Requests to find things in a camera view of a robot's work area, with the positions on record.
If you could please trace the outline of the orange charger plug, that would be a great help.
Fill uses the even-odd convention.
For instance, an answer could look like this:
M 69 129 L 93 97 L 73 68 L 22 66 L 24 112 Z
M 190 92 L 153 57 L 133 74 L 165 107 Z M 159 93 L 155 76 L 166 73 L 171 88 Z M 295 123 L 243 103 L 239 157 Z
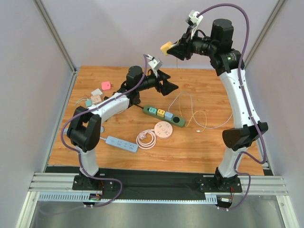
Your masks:
M 172 47 L 172 42 L 167 42 L 167 43 L 165 43 L 164 45 L 162 45 L 161 46 L 161 52 L 165 55 L 165 56 L 167 56 L 168 55 L 168 53 L 167 53 L 167 51 L 169 50 L 169 49 L 171 49 L 171 47 Z

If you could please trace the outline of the green power strip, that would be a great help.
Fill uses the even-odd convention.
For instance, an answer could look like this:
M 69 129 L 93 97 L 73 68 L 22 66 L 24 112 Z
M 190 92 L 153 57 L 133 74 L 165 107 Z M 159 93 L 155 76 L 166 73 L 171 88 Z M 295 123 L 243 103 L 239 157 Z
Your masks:
M 186 120 L 183 117 L 174 115 L 173 113 L 170 113 L 168 111 L 164 111 L 162 109 L 158 109 L 150 105 L 144 106 L 142 111 L 143 113 L 151 117 L 157 118 L 161 121 L 167 121 L 170 124 L 173 124 L 181 128 L 185 127 Z

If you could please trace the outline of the pink round power strip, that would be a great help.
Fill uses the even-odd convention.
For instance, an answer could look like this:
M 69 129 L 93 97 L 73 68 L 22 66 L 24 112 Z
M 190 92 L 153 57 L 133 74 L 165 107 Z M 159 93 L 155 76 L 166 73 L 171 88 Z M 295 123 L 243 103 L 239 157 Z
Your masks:
M 167 140 L 172 136 L 173 127 L 169 122 L 160 121 L 153 129 L 147 129 L 140 132 L 136 137 L 136 144 L 139 148 L 149 150 L 156 145 L 157 139 Z M 151 137 L 149 142 L 143 142 L 147 135 Z

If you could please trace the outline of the pink charger plug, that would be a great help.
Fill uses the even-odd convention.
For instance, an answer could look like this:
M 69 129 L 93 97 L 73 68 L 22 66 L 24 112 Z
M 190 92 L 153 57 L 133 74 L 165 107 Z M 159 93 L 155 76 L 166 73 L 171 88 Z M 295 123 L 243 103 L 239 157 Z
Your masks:
M 111 90 L 112 87 L 113 87 L 113 85 L 111 84 L 110 81 L 104 81 L 104 82 L 102 82 L 102 84 L 101 84 L 101 89 L 102 89 L 102 91 Z

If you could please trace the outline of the beige patterned cube charger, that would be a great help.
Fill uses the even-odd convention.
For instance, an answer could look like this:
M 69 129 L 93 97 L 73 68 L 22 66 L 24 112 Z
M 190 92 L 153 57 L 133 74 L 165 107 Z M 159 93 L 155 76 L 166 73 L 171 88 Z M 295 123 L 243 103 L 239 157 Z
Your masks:
M 90 99 L 91 99 L 93 105 L 97 105 L 102 102 L 102 98 L 99 94 L 91 96 Z

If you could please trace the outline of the light blue small charger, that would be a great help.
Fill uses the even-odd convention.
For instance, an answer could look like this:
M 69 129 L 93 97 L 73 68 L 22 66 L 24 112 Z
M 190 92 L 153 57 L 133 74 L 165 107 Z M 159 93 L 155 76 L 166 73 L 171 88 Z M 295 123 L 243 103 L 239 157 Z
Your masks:
M 92 100 L 88 99 L 85 101 L 86 107 L 91 107 L 92 106 Z

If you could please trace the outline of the light blue power strip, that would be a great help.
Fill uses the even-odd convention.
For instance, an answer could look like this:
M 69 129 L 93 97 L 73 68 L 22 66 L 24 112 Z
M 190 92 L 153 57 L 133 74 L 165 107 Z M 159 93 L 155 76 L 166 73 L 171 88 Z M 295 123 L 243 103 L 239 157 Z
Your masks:
M 62 136 L 62 139 L 64 134 L 67 135 L 67 131 L 68 129 L 64 129 L 61 136 Z M 103 133 L 104 132 L 104 127 L 101 126 L 101 130 L 100 130 L 100 133 Z M 133 152 L 133 153 L 136 153 L 137 150 L 138 150 L 138 145 L 135 144 L 135 143 L 132 143 L 132 142 L 128 142 L 128 141 L 125 141 L 125 140 L 121 140 L 121 139 L 118 139 L 118 138 L 115 138 L 115 137 L 112 137 L 112 136 L 108 136 L 107 138 L 103 138 L 100 136 L 100 139 L 104 140 L 106 144 L 108 145 L 111 145 L 111 146 L 114 146 L 116 148 L 119 148 L 119 149 L 123 149 L 123 150 L 126 150 L 126 151 L 130 151 L 130 152 Z M 83 152 L 81 148 L 78 148 L 77 146 L 75 147 L 75 150 L 77 153 L 83 153 L 83 154 L 89 154 L 90 152 L 93 152 L 95 153 L 95 148 L 90 150 L 90 151 L 86 151 L 86 152 Z

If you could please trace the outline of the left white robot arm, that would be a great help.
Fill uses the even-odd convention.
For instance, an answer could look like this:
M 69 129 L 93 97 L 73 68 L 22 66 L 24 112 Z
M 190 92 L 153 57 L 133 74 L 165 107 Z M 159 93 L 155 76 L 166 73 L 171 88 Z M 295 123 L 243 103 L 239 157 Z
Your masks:
M 80 172 L 92 179 L 97 179 L 99 167 L 96 162 L 95 148 L 100 140 L 100 130 L 103 122 L 119 112 L 140 103 L 139 93 L 143 90 L 155 88 L 157 92 L 166 96 L 179 87 L 168 80 L 170 76 L 161 70 L 145 75 L 140 66 L 132 66 L 122 83 L 111 97 L 96 106 L 84 108 L 78 107 L 67 130 L 70 139 L 78 153 Z

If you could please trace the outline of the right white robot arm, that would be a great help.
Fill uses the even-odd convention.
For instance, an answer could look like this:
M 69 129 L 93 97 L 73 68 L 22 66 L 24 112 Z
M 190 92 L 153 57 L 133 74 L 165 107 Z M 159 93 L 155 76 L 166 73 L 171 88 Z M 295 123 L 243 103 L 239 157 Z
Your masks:
M 210 36 L 201 38 L 196 33 L 196 24 L 190 23 L 178 41 L 168 42 L 161 47 L 165 55 L 172 55 L 180 60 L 189 60 L 193 54 L 208 56 L 227 92 L 234 127 L 222 133 L 226 149 L 215 172 L 219 183 L 232 181 L 237 177 L 236 169 L 242 152 L 246 152 L 268 130 L 268 124 L 260 121 L 252 104 L 241 53 L 232 48 L 233 32 L 234 27 L 230 20 L 216 19 L 212 23 Z

